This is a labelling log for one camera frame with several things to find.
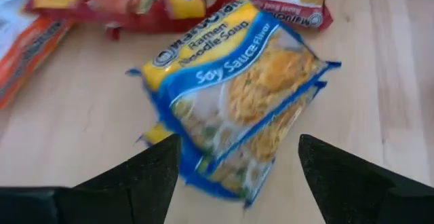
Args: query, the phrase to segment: wooden surface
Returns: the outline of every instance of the wooden surface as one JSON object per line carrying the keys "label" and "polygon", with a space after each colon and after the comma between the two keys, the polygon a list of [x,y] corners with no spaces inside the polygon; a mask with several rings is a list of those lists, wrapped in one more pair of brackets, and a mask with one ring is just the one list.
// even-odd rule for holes
{"label": "wooden surface", "polygon": [[[300,116],[255,205],[211,198],[178,182],[167,224],[323,223],[297,156],[309,133],[422,183],[434,183],[434,0],[327,0],[334,24],[307,37],[341,70]],[[75,29],[0,112],[0,185],[67,185],[144,149],[155,121],[139,79],[126,77],[173,35]]]}

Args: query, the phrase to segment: orange package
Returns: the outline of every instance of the orange package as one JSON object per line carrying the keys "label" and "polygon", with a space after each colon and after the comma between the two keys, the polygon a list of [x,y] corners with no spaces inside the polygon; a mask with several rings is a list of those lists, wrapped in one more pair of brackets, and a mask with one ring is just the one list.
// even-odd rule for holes
{"label": "orange package", "polygon": [[0,0],[0,109],[54,50],[70,29],[69,20],[54,21],[22,11],[27,0]]}

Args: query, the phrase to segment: black object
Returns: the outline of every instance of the black object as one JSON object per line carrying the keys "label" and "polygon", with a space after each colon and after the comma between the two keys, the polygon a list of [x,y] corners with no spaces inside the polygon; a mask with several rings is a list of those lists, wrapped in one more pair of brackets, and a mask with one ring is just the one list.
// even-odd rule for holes
{"label": "black object", "polygon": [[162,224],[178,179],[180,137],[172,135],[73,189],[0,188],[0,223]]}
{"label": "black object", "polygon": [[433,188],[309,135],[298,155],[326,223],[434,223]]}

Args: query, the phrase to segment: wooden table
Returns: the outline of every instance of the wooden table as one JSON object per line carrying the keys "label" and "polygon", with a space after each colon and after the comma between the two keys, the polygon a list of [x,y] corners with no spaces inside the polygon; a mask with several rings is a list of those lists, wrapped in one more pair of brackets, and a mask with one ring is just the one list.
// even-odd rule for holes
{"label": "wooden table", "polygon": [[[301,133],[434,183],[434,0],[327,2],[334,24],[307,39],[343,66],[294,124],[255,205],[244,212],[179,181],[166,223],[323,223],[297,156]],[[73,186],[142,151],[134,142],[155,112],[124,72],[173,39],[72,31],[0,112],[0,185]]]}

